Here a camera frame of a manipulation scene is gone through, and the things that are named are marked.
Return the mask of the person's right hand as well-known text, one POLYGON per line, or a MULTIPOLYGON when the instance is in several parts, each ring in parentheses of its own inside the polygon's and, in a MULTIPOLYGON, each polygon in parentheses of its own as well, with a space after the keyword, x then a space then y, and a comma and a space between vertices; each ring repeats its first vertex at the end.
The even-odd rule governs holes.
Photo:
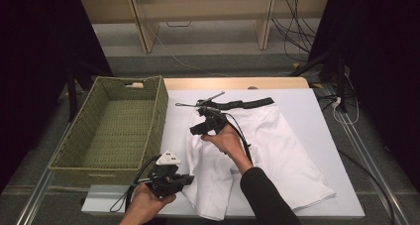
POLYGON ((202 135, 201 139, 212 143, 221 153, 226 154, 234 162, 240 174, 253 167, 238 134, 231 126, 225 126, 217 135, 202 135))

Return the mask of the white table cover board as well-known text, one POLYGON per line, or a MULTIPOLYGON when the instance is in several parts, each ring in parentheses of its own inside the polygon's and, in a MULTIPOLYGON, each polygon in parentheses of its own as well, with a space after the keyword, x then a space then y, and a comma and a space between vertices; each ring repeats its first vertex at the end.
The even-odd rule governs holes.
MULTIPOLYGON (((335 194, 314 205, 293 209, 299 217, 362 218, 365 213, 351 185, 322 115, 314 92, 310 89, 232 89, 232 90, 171 90, 163 130, 161 149, 172 151, 181 164, 178 171, 189 173, 186 157, 186 136, 190 118, 199 99, 214 98, 217 103, 242 100, 255 101, 270 97, 310 158, 324 174, 335 194)), ((224 219, 251 218, 254 212, 240 189, 241 176, 234 175, 234 184, 224 219)), ((180 191, 161 215, 168 217, 201 217, 180 191)))

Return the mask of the white shorts with black waistband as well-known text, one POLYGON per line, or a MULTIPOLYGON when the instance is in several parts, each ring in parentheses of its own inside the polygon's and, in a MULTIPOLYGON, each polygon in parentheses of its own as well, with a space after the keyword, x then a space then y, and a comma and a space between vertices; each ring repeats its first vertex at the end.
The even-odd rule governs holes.
MULTIPOLYGON (((290 208, 308 207, 335 194, 271 98, 217 104, 227 123, 235 122, 244 134, 253 165, 265 172, 290 208)), ((204 121, 196 111, 190 127, 204 121)), ((215 146, 190 132, 186 157, 195 178, 183 189, 183 195, 199 216, 224 219, 239 170, 215 146)))

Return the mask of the black tripod stand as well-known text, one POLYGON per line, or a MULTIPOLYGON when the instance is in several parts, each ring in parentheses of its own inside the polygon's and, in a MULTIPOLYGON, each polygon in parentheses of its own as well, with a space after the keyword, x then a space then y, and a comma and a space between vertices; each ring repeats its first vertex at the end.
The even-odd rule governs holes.
POLYGON ((319 79, 322 82, 330 82, 332 79, 336 80, 337 93, 336 103, 338 107, 347 113, 346 95, 345 95, 345 62, 338 50, 331 48, 319 56, 314 57, 302 66, 295 69, 289 76, 300 76, 306 71, 322 64, 322 69, 319 74, 319 79))

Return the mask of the person's left hand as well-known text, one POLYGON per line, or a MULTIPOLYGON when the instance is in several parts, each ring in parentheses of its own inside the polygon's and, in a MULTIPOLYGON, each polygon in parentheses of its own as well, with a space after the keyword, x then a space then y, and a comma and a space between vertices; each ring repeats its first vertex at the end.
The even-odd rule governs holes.
POLYGON ((147 218, 151 221, 166 205, 173 202, 175 194, 164 198, 156 197, 149 188, 141 183, 124 217, 147 218))

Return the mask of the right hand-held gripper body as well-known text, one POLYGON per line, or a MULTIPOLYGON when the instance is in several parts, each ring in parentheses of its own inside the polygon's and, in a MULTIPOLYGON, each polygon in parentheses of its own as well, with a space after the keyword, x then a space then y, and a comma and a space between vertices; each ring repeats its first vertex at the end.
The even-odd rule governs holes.
POLYGON ((197 112, 200 116, 205 117, 204 122, 207 122, 212 128, 211 131, 214 131, 216 134, 219 134, 227 124, 226 116, 221 112, 220 105, 213 102, 214 98, 222 94, 224 94, 224 91, 208 99, 197 101, 197 112))

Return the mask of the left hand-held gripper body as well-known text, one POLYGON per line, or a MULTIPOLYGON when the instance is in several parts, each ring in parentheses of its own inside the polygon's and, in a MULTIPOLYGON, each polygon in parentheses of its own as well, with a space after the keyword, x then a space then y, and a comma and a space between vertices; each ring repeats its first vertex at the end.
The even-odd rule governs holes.
POLYGON ((156 197, 167 197, 182 190, 181 178, 177 174, 179 159, 172 151, 166 150, 158 157, 154 167, 149 172, 149 189, 156 197))

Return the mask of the green woven basket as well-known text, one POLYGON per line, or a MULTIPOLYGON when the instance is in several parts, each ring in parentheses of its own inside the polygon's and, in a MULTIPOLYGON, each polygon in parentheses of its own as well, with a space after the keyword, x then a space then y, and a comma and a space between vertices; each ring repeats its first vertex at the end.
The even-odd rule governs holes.
POLYGON ((49 169, 75 184, 127 184, 160 152, 168 93, 160 76, 99 76, 49 169))

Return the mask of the black metal stand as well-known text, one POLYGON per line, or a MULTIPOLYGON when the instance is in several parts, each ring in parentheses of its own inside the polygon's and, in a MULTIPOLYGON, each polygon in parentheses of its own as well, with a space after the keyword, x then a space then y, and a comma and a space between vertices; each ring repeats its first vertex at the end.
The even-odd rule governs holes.
POLYGON ((89 91, 93 86, 94 76, 113 76, 113 72, 107 62, 95 65, 84 60, 71 61, 66 68, 67 92, 69 98, 69 119, 71 122, 78 111, 76 96, 76 84, 83 90, 89 91))

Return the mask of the aluminium floor rail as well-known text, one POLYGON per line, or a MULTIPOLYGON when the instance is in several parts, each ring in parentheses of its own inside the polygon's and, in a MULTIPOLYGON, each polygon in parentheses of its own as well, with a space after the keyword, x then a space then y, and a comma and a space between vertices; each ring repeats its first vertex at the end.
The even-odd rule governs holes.
POLYGON ((45 169, 31 196, 24 205, 16 225, 32 225, 53 180, 53 172, 45 169))
POLYGON ((348 136, 357 159, 352 158, 342 150, 339 154, 350 160, 354 165, 363 170, 372 182, 372 186, 384 206, 391 225, 409 225, 408 215, 399 203, 396 193, 391 189, 377 163, 368 151, 355 125, 360 122, 360 106, 357 97, 353 93, 346 94, 347 113, 338 106, 333 109, 334 119, 340 123, 348 136))

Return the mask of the black curtain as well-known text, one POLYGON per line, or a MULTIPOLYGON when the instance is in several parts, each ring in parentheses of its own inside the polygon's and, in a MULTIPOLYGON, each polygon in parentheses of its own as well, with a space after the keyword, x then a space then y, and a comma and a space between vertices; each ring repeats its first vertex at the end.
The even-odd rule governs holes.
POLYGON ((328 0, 310 57, 328 50, 420 192, 420 0, 328 0))
POLYGON ((0 0, 0 192, 50 117, 67 75, 112 70, 81 0, 0 0))

